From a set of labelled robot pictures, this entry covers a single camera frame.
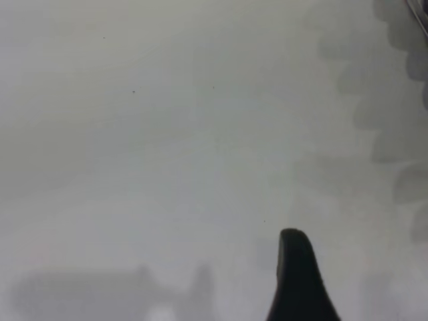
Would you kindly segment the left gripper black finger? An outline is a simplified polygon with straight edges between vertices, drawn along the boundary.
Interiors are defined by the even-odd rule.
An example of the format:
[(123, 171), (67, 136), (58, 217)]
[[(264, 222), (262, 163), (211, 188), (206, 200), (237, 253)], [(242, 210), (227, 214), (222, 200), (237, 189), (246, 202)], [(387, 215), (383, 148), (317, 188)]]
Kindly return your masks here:
[(277, 287), (268, 320), (339, 320), (312, 244), (299, 229), (280, 232)]

